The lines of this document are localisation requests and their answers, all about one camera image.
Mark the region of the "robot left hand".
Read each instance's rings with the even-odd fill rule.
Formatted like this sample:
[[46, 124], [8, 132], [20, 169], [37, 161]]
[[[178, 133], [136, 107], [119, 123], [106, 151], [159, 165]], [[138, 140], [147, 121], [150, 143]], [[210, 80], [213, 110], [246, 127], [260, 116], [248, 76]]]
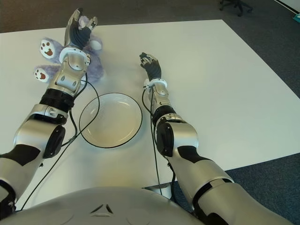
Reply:
[[96, 17], [91, 18], [88, 23], [79, 28], [79, 19], [83, 15], [83, 8], [77, 8], [70, 16], [65, 29], [64, 46], [74, 46], [82, 50], [90, 39], [91, 32], [98, 24]]

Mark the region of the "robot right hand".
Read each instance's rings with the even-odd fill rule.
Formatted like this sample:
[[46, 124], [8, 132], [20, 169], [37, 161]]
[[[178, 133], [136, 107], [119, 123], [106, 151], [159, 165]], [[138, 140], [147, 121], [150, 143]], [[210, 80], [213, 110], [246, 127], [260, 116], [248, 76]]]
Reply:
[[146, 71], [149, 81], [153, 79], [161, 79], [161, 67], [158, 60], [147, 53], [141, 53], [140, 66]]

